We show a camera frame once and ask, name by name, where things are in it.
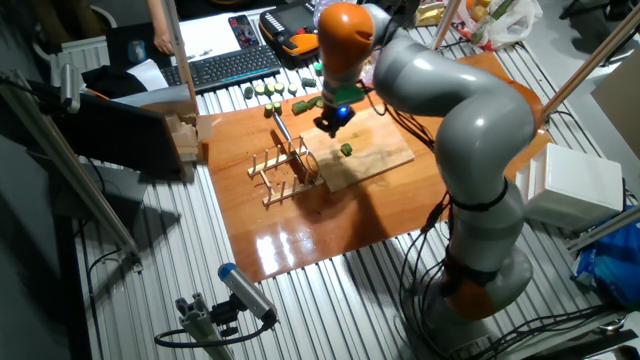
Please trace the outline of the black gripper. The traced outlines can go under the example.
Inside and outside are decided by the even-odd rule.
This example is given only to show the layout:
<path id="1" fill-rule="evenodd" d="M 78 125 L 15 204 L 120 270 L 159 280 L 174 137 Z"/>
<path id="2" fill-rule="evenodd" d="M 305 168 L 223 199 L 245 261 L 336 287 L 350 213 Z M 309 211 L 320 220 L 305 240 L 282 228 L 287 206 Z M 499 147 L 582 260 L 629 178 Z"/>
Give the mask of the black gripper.
<path id="1" fill-rule="evenodd" d="M 321 131 L 328 133 L 331 138 L 335 138 L 337 132 L 346 125 L 356 112 L 351 105 L 333 106 L 329 103 L 324 105 L 322 117 L 314 119 L 315 126 Z"/>

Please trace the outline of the person's hand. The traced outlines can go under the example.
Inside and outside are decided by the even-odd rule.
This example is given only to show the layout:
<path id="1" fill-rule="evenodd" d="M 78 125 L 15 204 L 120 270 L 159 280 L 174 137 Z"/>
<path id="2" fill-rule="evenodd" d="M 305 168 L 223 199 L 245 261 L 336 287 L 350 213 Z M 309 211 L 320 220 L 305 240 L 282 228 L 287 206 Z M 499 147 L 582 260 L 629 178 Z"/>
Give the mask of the person's hand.
<path id="1" fill-rule="evenodd" d="M 171 43 L 170 35 L 167 31 L 156 31 L 154 34 L 154 46 L 156 49 L 165 55 L 172 55 L 174 53 Z"/>

